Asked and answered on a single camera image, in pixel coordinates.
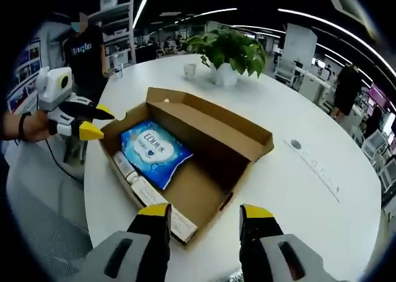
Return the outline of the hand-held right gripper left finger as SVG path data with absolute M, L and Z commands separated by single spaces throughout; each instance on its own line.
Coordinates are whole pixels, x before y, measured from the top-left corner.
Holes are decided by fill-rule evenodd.
M 86 256 L 79 281 L 164 281 L 170 232 L 170 204 L 139 210 L 127 231 L 113 233 Z

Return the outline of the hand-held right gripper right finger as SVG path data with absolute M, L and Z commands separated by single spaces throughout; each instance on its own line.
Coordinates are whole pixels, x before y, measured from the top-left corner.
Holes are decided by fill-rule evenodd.
M 240 206 L 239 261 L 244 281 L 323 281 L 319 254 L 293 234 L 284 234 L 268 210 Z

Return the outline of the person's left hand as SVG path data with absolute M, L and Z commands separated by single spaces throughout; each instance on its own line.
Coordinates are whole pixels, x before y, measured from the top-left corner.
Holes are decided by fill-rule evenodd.
M 28 142 L 39 142 L 48 139 L 54 134 L 50 133 L 52 126 L 47 112 L 41 109 L 26 115 L 23 121 L 23 139 Z

